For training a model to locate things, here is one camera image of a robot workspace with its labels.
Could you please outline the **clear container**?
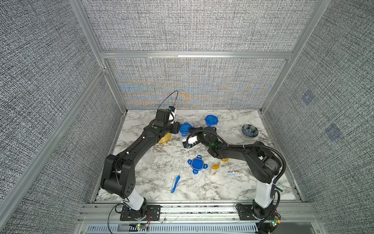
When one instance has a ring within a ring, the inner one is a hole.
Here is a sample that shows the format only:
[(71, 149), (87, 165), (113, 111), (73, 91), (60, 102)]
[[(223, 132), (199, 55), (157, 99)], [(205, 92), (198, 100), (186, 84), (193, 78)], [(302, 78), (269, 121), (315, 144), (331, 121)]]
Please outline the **clear container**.
[(180, 133), (181, 144), (184, 148), (187, 148), (187, 137), (188, 136), (189, 136), (189, 133)]
[(217, 122), (206, 122), (207, 127), (216, 127), (217, 124)]
[(152, 165), (155, 161), (153, 147), (150, 148), (145, 155), (142, 157), (142, 161), (145, 165)]

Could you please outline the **clear container back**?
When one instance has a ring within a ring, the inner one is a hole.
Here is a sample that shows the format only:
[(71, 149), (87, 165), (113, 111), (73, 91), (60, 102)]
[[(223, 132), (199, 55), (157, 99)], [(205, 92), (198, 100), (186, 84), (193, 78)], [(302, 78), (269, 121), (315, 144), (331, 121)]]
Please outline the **clear container back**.
[(217, 122), (206, 122), (207, 127), (216, 127), (217, 124)]

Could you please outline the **blue lid back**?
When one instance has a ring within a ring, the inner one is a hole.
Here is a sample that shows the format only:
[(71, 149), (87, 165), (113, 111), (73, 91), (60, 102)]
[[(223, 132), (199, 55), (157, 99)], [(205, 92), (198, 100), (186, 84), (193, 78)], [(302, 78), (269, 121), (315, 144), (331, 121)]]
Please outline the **blue lid back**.
[(205, 117), (205, 122), (219, 122), (215, 115), (208, 115)]

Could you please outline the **orange cap bottle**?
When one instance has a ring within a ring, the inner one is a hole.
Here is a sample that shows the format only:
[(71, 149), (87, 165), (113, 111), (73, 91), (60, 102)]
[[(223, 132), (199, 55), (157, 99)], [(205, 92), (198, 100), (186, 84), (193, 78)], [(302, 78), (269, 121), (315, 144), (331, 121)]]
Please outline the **orange cap bottle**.
[(220, 168), (220, 165), (219, 164), (214, 164), (211, 168), (211, 171), (210, 171), (210, 175), (211, 176), (214, 176), (217, 174), (218, 170)]
[(226, 167), (228, 164), (229, 159), (221, 159), (220, 167)]

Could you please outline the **orange cap bottle front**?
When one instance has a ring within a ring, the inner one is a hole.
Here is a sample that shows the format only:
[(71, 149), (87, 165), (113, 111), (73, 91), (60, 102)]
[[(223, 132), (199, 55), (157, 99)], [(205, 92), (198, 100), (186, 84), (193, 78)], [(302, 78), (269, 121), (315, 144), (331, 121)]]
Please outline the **orange cap bottle front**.
[(220, 168), (220, 165), (219, 164), (214, 164), (211, 168), (211, 171), (210, 171), (210, 175), (211, 176), (214, 176), (217, 174), (218, 170)]

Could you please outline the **blue toothbrush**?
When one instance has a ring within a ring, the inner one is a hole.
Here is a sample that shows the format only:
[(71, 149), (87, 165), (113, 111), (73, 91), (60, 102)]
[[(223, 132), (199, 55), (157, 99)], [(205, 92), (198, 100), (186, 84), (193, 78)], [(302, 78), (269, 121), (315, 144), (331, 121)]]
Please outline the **blue toothbrush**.
[(173, 183), (173, 187), (172, 187), (172, 190), (171, 190), (171, 193), (174, 193), (174, 192), (175, 192), (176, 187), (177, 187), (177, 185), (178, 185), (178, 182), (179, 182), (180, 178), (181, 178), (180, 175), (178, 175), (178, 176), (175, 178), (174, 183)]

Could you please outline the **toothpaste tube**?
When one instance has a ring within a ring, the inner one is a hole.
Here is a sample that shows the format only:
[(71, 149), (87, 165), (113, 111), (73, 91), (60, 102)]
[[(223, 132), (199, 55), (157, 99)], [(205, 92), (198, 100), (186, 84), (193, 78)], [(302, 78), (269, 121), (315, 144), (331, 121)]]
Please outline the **toothpaste tube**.
[(228, 171), (228, 174), (233, 175), (233, 176), (242, 176), (243, 175), (242, 173), (236, 172), (236, 171)]

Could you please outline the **clear container front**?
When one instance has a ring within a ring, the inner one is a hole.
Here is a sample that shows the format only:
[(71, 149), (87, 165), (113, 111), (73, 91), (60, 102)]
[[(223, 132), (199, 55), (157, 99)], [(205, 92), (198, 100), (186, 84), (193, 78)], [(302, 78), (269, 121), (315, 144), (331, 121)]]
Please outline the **clear container front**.
[(142, 157), (142, 161), (145, 165), (152, 165), (155, 161), (153, 147), (150, 148), (145, 155)]

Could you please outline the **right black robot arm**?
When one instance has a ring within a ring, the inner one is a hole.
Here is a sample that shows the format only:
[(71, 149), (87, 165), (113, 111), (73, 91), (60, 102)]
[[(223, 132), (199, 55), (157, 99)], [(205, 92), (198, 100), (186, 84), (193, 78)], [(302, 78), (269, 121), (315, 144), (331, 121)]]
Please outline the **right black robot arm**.
[(220, 137), (215, 127), (190, 127), (184, 146), (192, 148), (201, 143), (216, 159), (242, 160), (257, 179), (256, 195), (252, 202), (252, 215), (257, 220), (268, 219), (277, 208), (274, 204), (275, 187), (286, 170), (284, 156), (261, 141), (253, 144), (230, 144)]

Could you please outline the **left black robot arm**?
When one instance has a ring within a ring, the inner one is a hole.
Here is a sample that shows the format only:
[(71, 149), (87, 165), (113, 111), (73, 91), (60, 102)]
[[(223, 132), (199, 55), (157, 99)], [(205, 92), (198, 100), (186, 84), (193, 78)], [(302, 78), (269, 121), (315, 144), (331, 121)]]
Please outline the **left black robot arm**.
[(122, 198), (136, 218), (144, 218), (147, 214), (147, 201), (135, 189), (136, 165), (165, 135), (178, 134), (180, 126), (175, 121), (174, 106), (158, 109), (138, 139), (117, 155), (108, 155), (104, 161), (100, 188)]

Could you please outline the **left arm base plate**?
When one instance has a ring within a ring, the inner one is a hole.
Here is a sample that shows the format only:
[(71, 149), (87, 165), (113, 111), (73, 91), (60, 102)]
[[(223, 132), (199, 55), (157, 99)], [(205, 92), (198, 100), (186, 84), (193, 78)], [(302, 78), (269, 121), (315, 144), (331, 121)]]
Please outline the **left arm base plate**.
[(160, 205), (146, 205), (138, 211), (125, 205), (120, 214), (120, 221), (159, 221), (160, 214)]

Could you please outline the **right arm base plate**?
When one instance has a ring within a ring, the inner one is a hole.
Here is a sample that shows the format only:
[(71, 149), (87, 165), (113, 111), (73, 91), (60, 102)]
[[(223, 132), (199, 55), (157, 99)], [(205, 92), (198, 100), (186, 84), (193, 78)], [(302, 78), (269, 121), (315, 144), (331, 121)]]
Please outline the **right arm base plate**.
[(271, 204), (267, 208), (255, 205), (253, 208), (252, 204), (236, 204), (235, 206), (240, 220), (267, 220), (280, 219), (281, 216), (277, 210), (275, 210), (275, 205)]

